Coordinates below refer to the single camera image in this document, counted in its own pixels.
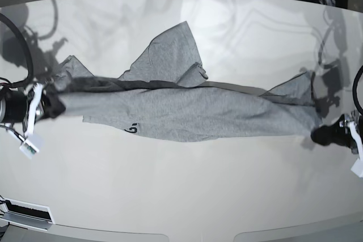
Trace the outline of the grey t-shirt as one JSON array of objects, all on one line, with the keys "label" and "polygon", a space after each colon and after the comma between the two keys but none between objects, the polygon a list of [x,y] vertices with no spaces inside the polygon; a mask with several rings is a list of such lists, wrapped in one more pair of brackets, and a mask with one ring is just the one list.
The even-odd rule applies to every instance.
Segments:
[{"label": "grey t-shirt", "polygon": [[155,37],[118,78],[97,77],[70,56],[53,79],[67,116],[142,137],[200,142],[305,136],[322,123],[309,73],[260,95],[208,83],[187,22]]}]

